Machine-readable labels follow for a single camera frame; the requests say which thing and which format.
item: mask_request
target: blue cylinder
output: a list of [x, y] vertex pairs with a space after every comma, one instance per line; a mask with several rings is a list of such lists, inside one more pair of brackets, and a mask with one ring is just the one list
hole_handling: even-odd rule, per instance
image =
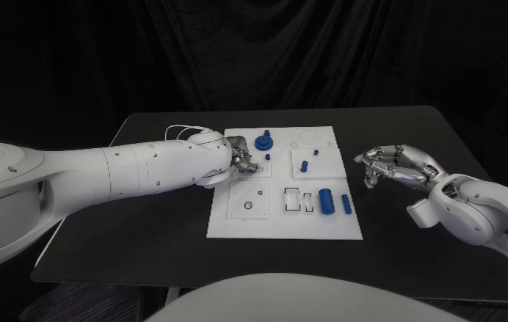
[[318, 202], [320, 202], [320, 212], [321, 214], [334, 213], [333, 199], [331, 199], [331, 191], [330, 189], [318, 190]]
[[272, 140], [269, 136], [261, 135], [255, 138], [255, 148], [261, 151], [269, 150], [272, 146]]
[[342, 204], [343, 204], [343, 210], [346, 211], [346, 214], [352, 214], [350, 206], [349, 206], [349, 199], [347, 199], [346, 195], [342, 195]]

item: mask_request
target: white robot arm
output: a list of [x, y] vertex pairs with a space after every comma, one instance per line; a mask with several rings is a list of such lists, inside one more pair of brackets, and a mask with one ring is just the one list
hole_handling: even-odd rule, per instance
[[366, 164], [365, 184], [392, 178], [428, 197], [406, 207], [419, 228], [438, 222], [466, 243], [496, 249], [508, 256], [508, 188], [467, 175], [448, 175], [435, 160], [417, 148], [380, 146], [354, 157]]
[[0, 144], [0, 262], [70, 213], [191, 184], [212, 188], [227, 168], [255, 171], [242, 136], [204, 130], [184, 140], [44, 152]]

